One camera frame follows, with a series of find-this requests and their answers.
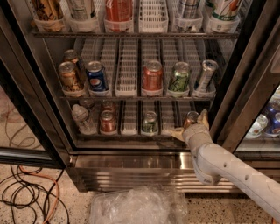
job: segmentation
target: beverage cooler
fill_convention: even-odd
[[[170,132],[207,109],[213,140],[279,181],[279,133],[265,133],[280,125],[263,111],[280,81],[280,2],[119,2],[1,1],[0,84],[44,149],[3,146],[0,161],[66,168],[81,192],[237,193],[202,185]]]

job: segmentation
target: plastic bag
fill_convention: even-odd
[[[98,194],[94,197],[91,224],[183,224],[186,199],[173,188],[140,186],[126,192]]]

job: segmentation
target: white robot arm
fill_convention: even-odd
[[[280,221],[280,184],[214,143],[204,124],[191,125],[181,136],[191,149],[193,167],[200,182],[217,185],[224,177]]]

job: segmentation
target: floor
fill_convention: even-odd
[[[20,119],[17,111],[11,110],[12,105],[9,104],[9,109],[5,109],[2,106],[0,108],[1,115],[4,115],[8,110],[12,111],[8,120],[8,126],[5,125],[7,123],[6,117],[0,116],[0,146],[9,146],[12,139],[12,146],[21,145],[21,147],[24,146],[27,150],[34,147],[38,150],[43,150],[39,146],[38,140],[32,138],[32,132],[28,127],[25,127],[25,123]],[[12,170],[15,172],[16,169],[17,166],[13,165]],[[36,168],[25,167],[25,169],[27,171],[34,171]],[[61,170],[46,168],[40,171],[40,173],[49,175],[54,179],[60,175],[60,172]],[[13,196],[17,196],[14,199],[17,204],[26,204],[32,200],[32,196],[27,188],[16,193],[21,185],[14,178],[5,180],[11,174],[9,164],[0,164],[0,224],[14,223],[12,214],[14,214],[16,223],[43,223],[43,215],[40,212],[39,205],[43,205],[44,197],[46,196],[44,193],[41,193],[38,197],[38,205],[35,202],[31,204],[36,211],[37,218],[35,218],[35,213],[30,207],[24,209],[13,207],[11,209],[9,205],[5,205],[2,202],[2,200],[10,201]],[[46,190],[53,184],[49,179],[32,175],[21,175],[20,177],[33,184],[42,185]],[[66,172],[63,172],[58,183],[59,198],[65,203],[66,209],[59,203],[50,223],[67,223],[67,210],[69,223],[89,224],[91,205],[98,192],[78,192]],[[187,223],[271,223],[271,217],[244,194],[192,193],[186,194],[185,200],[188,212]]]

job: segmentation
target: plastic bottle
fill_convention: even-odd
[[[78,125],[81,134],[91,135],[96,132],[93,117],[89,115],[86,108],[74,104],[72,107],[72,118]]]

